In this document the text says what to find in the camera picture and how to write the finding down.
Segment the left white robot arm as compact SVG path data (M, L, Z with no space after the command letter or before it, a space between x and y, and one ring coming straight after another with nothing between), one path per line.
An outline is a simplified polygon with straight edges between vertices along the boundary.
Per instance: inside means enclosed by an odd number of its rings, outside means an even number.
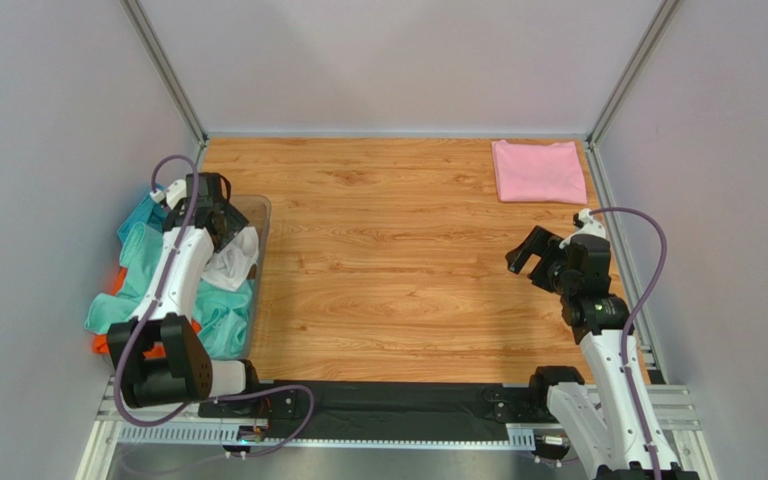
M171 211L147 294L107 333L120 401L132 409L241 394L251 373L239 357L212 358L192 326L208 261L249 224L231 203L229 181L218 173L189 174L160 200Z

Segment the white t shirt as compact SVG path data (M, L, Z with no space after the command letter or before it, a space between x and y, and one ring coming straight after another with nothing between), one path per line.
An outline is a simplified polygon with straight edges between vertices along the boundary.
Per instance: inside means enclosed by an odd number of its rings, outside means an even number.
M244 227L207 262L201 279L225 291L238 291L259 263L260 237L255 227Z

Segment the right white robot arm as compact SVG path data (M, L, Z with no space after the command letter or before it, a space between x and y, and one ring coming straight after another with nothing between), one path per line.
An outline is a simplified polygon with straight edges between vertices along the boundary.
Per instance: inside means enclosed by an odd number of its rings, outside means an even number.
M573 217L575 231L562 238L536 226L506 256L518 274L533 257L532 284L558 295L561 316L595 380L592 402L573 367L539 367L530 379L549 413L561 424L585 473L591 479L696 479L685 469L663 433L638 360L634 319L611 293L612 262L607 229L595 210Z

